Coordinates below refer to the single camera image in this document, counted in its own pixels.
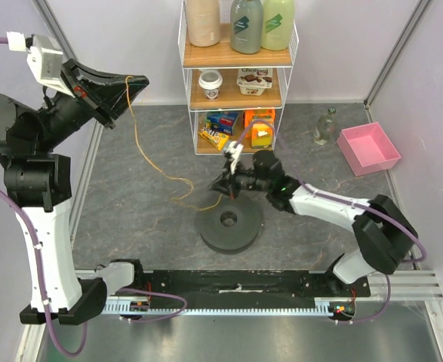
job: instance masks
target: white wall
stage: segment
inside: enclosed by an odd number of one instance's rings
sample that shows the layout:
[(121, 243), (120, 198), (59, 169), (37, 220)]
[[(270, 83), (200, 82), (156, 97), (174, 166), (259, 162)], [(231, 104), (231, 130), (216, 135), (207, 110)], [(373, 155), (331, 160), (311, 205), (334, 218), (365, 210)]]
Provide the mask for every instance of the white wall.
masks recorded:
[(401, 153), (395, 186), (443, 291), (443, 0), (432, 2), (372, 110)]
[[(85, 65), (147, 75), (146, 103), (186, 102), (177, 50), (181, 0), (49, 3)], [(300, 47), (288, 100), (363, 100), (416, 3), (297, 0)]]
[[(30, 0), (0, 0), (0, 36), (5, 36), (7, 30), (48, 35)], [(26, 65), (26, 54), (10, 52), (6, 45), (0, 45), (0, 93), (34, 108), (42, 102), (42, 87), (35, 82)], [(72, 157), (72, 184), (75, 187), (87, 135), (88, 129), (85, 128), (58, 149), (59, 153)], [(0, 186), (4, 189), (1, 166)], [(18, 313), (29, 303), (30, 290), (28, 260), (20, 226), (12, 210), (0, 201), (0, 362), (12, 361), (17, 352), (23, 332)]]

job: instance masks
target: metal table surface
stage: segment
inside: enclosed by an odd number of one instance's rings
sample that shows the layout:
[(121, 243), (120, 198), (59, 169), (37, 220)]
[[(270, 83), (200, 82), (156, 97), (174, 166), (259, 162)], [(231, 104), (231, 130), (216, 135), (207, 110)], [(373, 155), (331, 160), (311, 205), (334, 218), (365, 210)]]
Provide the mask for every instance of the metal table surface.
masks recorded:
[[(422, 303), (393, 303), (377, 321), (335, 326), (327, 318), (181, 316), (130, 325), (101, 316), (89, 321), (87, 345), (76, 362), (438, 362)], [(377, 303), (357, 304), (358, 314)], [(80, 327), (58, 327), (73, 351)], [(68, 361), (50, 343), (44, 360)]]

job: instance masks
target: gray stone-patterned floor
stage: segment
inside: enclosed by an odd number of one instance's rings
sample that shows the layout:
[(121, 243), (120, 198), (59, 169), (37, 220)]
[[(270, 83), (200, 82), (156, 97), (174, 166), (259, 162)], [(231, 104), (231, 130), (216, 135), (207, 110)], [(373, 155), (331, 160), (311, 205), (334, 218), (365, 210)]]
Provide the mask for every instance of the gray stone-patterned floor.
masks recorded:
[[(288, 149), (276, 150), (287, 173), (301, 174), (308, 183), (357, 198), (389, 195), (384, 172), (354, 177), (335, 144), (312, 141), (317, 119), (331, 105), (287, 105), (281, 135)], [(361, 104), (337, 104), (338, 129), (367, 123)], [(185, 106), (136, 108), (141, 145), (146, 154), (172, 176), (188, 177), (195, 192), (186, 200), (202, 204), (206, 186), (220, 173), (220, 156), (195, 156)], [(245, 156), (248, 163), (250, 156)], [(187, 186), (165, 179), (140, 155), (130, 114), (104, 131), (78, 233), (74, 260), (79, 268), (115, 258), (140, 259), (144, 268), (172, 269), (316, 269), (327, 268), (341, 253), (356, 248), (353, 235), (318, 219), (281, 213), (264, 195), (250, 193), (263, 205), (265, 226), (254, 245), (234, 256), (210, 250), (196, 234), (195, 211), (169, 201)]]

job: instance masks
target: bottle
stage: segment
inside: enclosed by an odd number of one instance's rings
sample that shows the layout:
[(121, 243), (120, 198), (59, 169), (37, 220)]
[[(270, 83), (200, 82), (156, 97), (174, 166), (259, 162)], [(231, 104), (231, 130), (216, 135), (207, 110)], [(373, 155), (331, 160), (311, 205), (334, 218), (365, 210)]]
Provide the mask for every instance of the bottle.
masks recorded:
[(329, 108), (326, 115), (320, 117), (313, 131), (313, 141), (318, 145), (324, 145), (332, 137), (337, 128), (335, 120), (335, 108)]
[(271, 51), (288, 48), (294, 30), (295, 1), (265, 0), (261, 46)]
[(219, 0), (186, 0), (188, 38), (196, 47), (210, 47), (220, 42)]
[(261, 49), (263, 6), (260, 0), (235, 0), (231, 5), (231, 48), (244, 54)]

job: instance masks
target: white wire shelf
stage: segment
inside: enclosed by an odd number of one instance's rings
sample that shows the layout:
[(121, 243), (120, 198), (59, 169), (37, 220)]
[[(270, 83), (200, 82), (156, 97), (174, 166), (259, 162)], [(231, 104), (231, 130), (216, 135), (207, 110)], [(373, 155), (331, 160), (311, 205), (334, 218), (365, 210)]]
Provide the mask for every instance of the white wire shelf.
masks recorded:
[[(179, 47), (183, 67), (184, 88), (189, 111), (193, 148), (196, 155), (221, 155), (208, 141), (198, 137), (199, 119), (204, 112), (243, 111), (246, 109), (277, 109), (275, 129), (278, 133), (288, 98), (293, 66), (295, 64), (299, 37), (294, 24), (290, 44), (284, 51), (262, 49), (257, 54), (240, 54), (229, 44), (230, 8), (232, 0), (220, 0), (222, 36), (220, 43), (207, 48), (198, 48), (189, 43), (187, 37), (186, 2), (183, 0), (180, 15)], [(265, 90), (262, 96), (245, 96), (236, 84), (239, 68), (273, 68), (272, 89)], [(223, 74), (223, 85), (218, 100), (206, 100), (198, 86), (198, 77), (203, 69), (219, 69)], [(237, 139), (242, 129), (238, 128), (232, 139)], [(253, 154), (250, 140), (244, 142), (244, 153)]]
[(241, 67), (290, 68), (294, 65), (298, 50), (299, 38), (294, 24), (288, 49), (269, 51), (262, 49), (256, 54), (241, 54), (234, 51), (229, 44), (229, 11), (232, 0), (220, 0), (221, 40), (211, 47), (199, 48), (189, 43), (186, 36), (187, 23), (185, 1), (181, 8), (181, 19), (178, 34), (178, 47), (183, 68), (191, 69), (233, 69)]

